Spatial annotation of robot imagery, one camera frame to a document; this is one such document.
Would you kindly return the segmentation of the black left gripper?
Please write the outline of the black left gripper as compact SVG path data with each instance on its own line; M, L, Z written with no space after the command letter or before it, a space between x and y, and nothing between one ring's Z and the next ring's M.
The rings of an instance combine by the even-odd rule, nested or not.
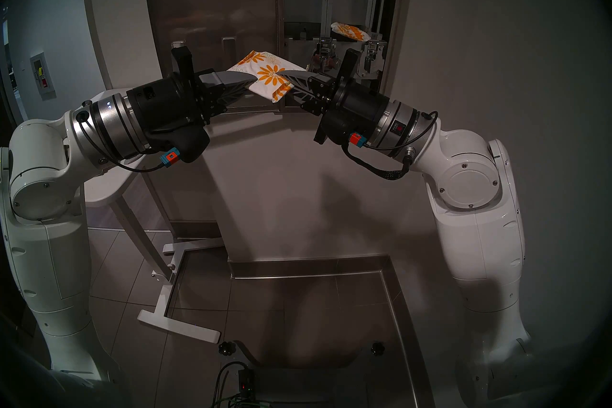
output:
M209 125L213 117L249 92L257 77L240 71L205 70L196 73L186 46L171 49L172 71L157 81L127 92L142 131L163 134L189 125Z

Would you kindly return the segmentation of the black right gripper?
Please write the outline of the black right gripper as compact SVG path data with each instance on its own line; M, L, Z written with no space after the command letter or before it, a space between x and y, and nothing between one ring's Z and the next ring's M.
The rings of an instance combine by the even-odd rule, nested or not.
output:
M302 70L278 72L294 86L286 93L290 105L321 115L314 137L318 144L326 139L334 144L348 143L353 133L368 142L387 109L388 97L374 94L354 79L360 58L360 51L346 50L336 78Z

